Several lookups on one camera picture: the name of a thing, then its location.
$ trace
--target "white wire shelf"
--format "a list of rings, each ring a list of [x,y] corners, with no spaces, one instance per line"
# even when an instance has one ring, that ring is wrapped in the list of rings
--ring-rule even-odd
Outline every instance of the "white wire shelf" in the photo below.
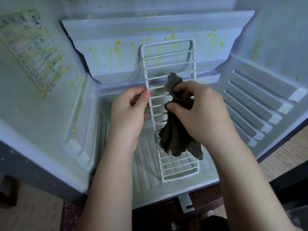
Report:
[[[174,44],[174,43],[181,43],[181,42],[190,42],[190,48],[188,50],[186,49],[186,50],[171,52],[167,54],[158,54],[158,55],[149,56],[149,57],[145,56],[144,51],[145,51],[145,48],[147,47],[154,47],[154,46],[159,46],[159,45],[167,45],[167,44]],[[196,79],[195,41],[193,38],[181,38],[181,39],[175,39],[175,40],[169,40],[169,41],[163,41],[163,42],[145,43],[145,44],[142,44],[140,47],[140,54],[141,54],[142,68],[144,72],[146,89],[148,91],[165,88],[165,85],[150,87],[149,81],[168,77],[168,74],[167,74],[167,75],[161,75],[161,76],[148,78],[148,70],[151,70],[151,69],[166,68],[168,66],[174,68],[175,66],[191,65],[192,70],[183,71],[183,72],[177,73],[177,75],[191,74],[192,79],[193,80]],[[179,54],[188,54],[188,60],[185,62],[172,62],[172,63],[164,64],[164,65],[158,65],[158,63],[154,63],[154,65],[151,65],[149,67],[146,66],[146,60],[170,57],[170,56],[179,55]],[[164,150],[159,146],[159,141],[160,141],[160,138],[158,136],[159,130],[156,129],[156,126],[163,125],[167,122],[166,120],[167,112],[162,111],[159,113],[154,113],[153,109],[160,108],[161,106],[165,105],[166,102],[164,98],[166,98],[169,95],[170,94],[158,94],[149,99],[149,110],[150,110],[150,115],[151,115],[153,134],[155,135],[155,140],[156,140],[156,152],[158,156],[160,176],[163,182],[179,180],[179,179],[192,176],[194,174],[197,174],[200,169],[199,160],[196,159],[193,155],[191,155],[190,152],[186,151],[186,152],[183,152],[179,157],[174,157],[172,155],[166,154]]]

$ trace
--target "refrigerator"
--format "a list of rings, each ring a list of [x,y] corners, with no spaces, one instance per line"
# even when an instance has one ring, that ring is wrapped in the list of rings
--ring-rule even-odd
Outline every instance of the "refrigerator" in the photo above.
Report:
[[[158,146],[167,75],[221,93],[263,159],[308,118],[307,8],[308,0],[2,0],[0,170],[67,201],[87,195],[113,99],[146,86],[154,97],[133,157],[133,209],[218,183],[204,147],[197,160]]]

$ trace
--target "person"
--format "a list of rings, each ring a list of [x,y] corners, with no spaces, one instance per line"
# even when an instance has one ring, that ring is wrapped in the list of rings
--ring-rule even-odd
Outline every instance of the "person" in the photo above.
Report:
[[[175,92],[194,95],[191,110],[176,103],[167,109],[210,153],[220,179],[230,230],[294,230],[249,148],[229,117],[222,96],[195,81],[176,85]],[[105,152],[96,170],[77,230],[131,230],[133,153],[150,94],[145,87],[126,90],[113,102]]]

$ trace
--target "hand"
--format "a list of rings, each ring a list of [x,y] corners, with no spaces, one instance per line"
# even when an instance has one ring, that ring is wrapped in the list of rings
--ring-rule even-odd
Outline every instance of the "hand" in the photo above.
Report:
[[[184,91],[184,97],[194,95],[195,100],[191,110],[177,103],[168,103],[167,109],[173,112],[182,122],[187,132],[206,148],[217,142],[226,132],[236,130],[229,117],[222,96],[212,88],[187,81],[176,85],[174,92]]]
[[[112,103],[111,126],[108,140],[114,144],[128,144],[134,151],[141,132],[150,94],[145,87],[134,87],[124,91]]]

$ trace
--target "label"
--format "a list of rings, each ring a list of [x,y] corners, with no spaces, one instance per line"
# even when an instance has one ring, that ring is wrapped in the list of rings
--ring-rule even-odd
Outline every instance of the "label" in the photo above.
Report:
[[[0,38],[45,94],[64,63],[35,10],[0,16]]]

